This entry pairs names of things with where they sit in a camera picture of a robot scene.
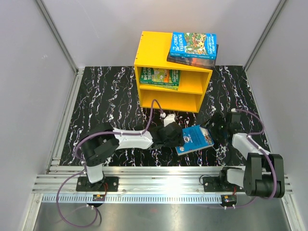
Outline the blue 130-Storey Treehouse book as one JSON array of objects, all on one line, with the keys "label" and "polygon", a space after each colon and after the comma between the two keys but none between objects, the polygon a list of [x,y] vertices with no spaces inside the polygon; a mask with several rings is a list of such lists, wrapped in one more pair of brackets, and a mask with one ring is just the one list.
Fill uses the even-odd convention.
[{"label": "blue 130-Storey Treehouse book", "polygon": [[209,148],[214,145],[214,141],[208,129],[200,125],[184,128],[182,132],[184,144],[176,147],[178,156]]}]

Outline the green 104-Storey Treehouse book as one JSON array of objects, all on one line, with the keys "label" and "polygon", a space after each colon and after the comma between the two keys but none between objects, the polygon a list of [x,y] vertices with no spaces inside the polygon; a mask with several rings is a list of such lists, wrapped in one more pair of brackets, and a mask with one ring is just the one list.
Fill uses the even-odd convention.
[{"label": "green 104-Storey Treehouse book", "polygon": [[168,86],[177,89],[180,85],[180,77],[180,70],[143,67],[139,80],[142,84]]}]

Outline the dark Tale of Two Cities book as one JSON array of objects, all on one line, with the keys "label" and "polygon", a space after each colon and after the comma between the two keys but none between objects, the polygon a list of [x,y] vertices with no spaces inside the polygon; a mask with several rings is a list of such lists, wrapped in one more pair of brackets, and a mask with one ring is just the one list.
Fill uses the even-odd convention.
[{"label": "dark Tale of Two Cities book", "polygon": [[177,64],[183,64],[188,66],[199,67],[203,69],[214,69],[216,66],[216,59],[201,59],[201,58],[192,58],[192,57],[177,57],[171,56],[170,50],[167,56],[167,61]]}]

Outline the lime green 65-Storey Treehouse book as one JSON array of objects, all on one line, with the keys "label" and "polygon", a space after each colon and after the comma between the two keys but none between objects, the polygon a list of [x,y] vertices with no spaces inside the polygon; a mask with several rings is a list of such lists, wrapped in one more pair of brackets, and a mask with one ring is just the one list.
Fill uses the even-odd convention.
[{"label": "lime green 65-Storey Treehouse book", "polygon": [[151,87],[160,87],[164,89],[171,89],[171,90],[178,90],[178,86],[169,86],[169,85],[157,85],[157,84],[145,84],[146,86],[151,86]]}]

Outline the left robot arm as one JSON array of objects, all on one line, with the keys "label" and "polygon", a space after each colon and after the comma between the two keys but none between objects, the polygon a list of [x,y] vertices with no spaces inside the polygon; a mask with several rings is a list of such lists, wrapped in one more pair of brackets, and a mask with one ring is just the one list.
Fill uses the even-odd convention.
[{"label": "left robot arm", "polygon": [[87,186],[93,191],[103,187],[103,163],[119,149],[160,149],[184,145],[182,127],[176,122],[145,130],[120,130],[104,123],[88,133],[77,145],[75,156],[83,161]]}]

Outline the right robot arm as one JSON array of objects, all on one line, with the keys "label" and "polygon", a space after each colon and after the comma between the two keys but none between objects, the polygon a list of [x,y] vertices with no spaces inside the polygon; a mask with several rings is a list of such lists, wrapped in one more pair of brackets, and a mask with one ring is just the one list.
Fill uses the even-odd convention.
[{"label": "right robot arm", "polygon": [[257,132],[243,131],[242,112],[242,109],[234,109],[226,115],[214,113],[201,125],[209,131],[214,143],[228,142],[246,159],[244,169],[223,167],[218,176],[212,177],[212,185],[223,191],[242,188],[252,197],[282,198],[285,194],[283,157],[262,148],[253,139]]}]

